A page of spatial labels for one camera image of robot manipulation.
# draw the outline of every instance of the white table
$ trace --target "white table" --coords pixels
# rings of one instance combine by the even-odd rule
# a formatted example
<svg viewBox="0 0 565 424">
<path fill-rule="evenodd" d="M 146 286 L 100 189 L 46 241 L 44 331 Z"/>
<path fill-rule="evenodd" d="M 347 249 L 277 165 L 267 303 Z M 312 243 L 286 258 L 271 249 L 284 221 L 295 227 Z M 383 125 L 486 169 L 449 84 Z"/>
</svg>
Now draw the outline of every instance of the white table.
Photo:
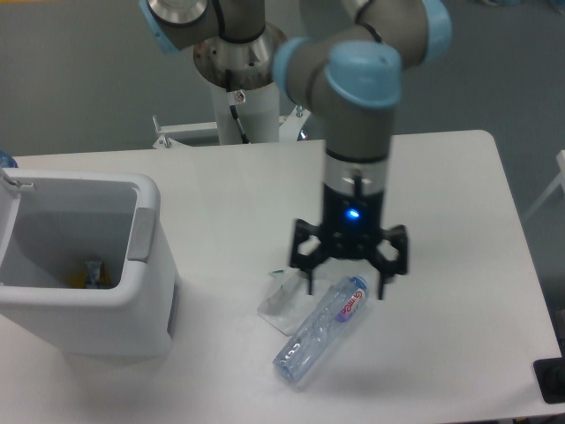
<svg viewBox="0 0 565 424">
<path fill-rule="evenodd" d="M 317 223 L 322 143 L 21 157 L 25 168 L 151 176 L 183 286 L 166 358 L 63 355 L 0 319 L 0 421 L 429 423 L 562 413 L 532 362 L 559 356 L 492 137 L 399 136 L 385 225 L 411 272 L 370 299 L 344 343 L 293 389 L 286 337 L 256 314 L 286 265 L 292 220 Z"/>
</svg>

